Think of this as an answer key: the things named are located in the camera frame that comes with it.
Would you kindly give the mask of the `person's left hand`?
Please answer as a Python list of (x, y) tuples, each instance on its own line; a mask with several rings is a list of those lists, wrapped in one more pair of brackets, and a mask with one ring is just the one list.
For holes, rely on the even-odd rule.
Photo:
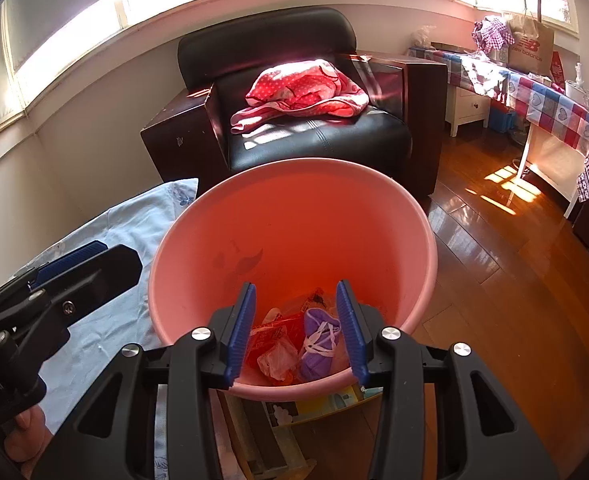
[(46, 426), (46, 416), (39, 405), (34, 405), (14, 419), (16, 426), (4, 442), (5, 451), (20, 467), (22, 476), (29, 479), (40, 456), (52, 440)]

